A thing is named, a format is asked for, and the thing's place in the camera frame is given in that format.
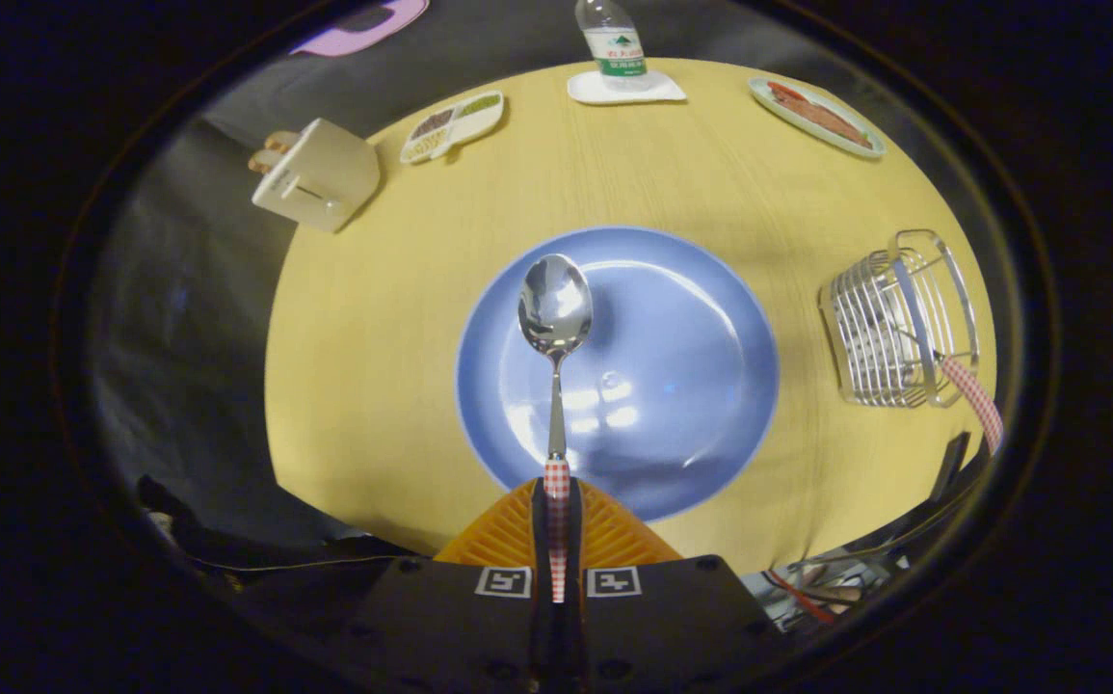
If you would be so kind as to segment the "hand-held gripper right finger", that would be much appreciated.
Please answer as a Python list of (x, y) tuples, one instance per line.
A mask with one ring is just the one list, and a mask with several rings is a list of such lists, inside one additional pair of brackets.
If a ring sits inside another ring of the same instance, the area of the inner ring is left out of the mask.
[(556, 690), (745, 690), (778, 662), (778, 629), (727, 561), (679, 556), (584, 482), (567, 548)]

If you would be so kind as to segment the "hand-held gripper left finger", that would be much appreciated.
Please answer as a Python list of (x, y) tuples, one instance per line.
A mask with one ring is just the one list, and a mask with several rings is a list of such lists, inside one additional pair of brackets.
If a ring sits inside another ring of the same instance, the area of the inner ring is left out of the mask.
[(534, 690), (534, 621), (551, 597), (544, 535), (535, 479), (440, 556), (393, 559), (349, 619), (349, 663), (380, 690)]

